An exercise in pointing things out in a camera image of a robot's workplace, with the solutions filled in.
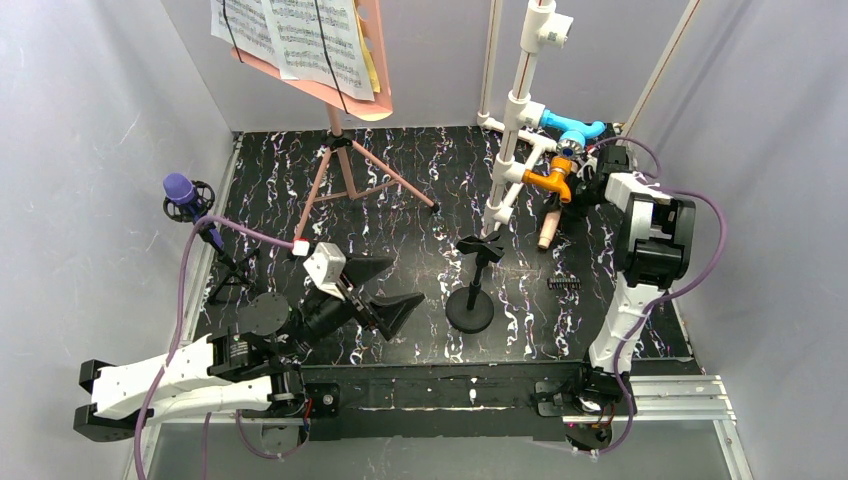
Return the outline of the pink microphone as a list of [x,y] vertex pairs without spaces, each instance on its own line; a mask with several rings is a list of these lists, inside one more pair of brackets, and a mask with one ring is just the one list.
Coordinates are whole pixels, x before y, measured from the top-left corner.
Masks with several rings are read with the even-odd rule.
[[561,203],[552,204],[546,207],[537,241],[537,247],[539,250],[546,251],[550,248],[559,228],[562,210],[563,206]]

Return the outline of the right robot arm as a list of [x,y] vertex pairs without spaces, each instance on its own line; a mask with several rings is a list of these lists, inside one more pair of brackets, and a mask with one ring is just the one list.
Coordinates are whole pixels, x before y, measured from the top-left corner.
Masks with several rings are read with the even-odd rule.
[[622,212],[615,240],[615,290],[595,340],[576,377],[574,394],[599,405],[617,403],[628,391],[646,306],[667,293],[690,265],[696,205],[648,185],[632,169],[622,145],[598,148],[596,170],[578,198],[608,203]]

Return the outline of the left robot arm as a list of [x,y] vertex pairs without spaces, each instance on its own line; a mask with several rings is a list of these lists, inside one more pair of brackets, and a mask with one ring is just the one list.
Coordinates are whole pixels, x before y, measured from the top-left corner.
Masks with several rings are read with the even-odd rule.
[[278,292],[258,295],[235,323],[143,361],[81,364],[88,404],[74,412],[73,429],[94,442],[134,436],[138,427],[207,412],[239,411],[258,418],[328,415],[300,366],[312,348],[348,322],[390,340],[424,301],[422,292],[371,295],[365,285],[387,270],[390,257],[344,255],[305,262],[312,280],[300,300]]

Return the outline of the black round-base mic stand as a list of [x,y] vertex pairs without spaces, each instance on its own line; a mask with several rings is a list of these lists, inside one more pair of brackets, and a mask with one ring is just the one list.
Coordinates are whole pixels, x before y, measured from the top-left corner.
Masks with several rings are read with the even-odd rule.
[[504,249],[498,244],[500,237],[500,232],[494,231],[483,238],[467,236],[456,244],[461,254],[475,254],[473,280],[468,286],[453,291],[445,305],[447,320],[462,333],[482,332],[493,321],[494,304],[491,297],[482,291],[481,280],[483,270],[498,263],[504,256]]

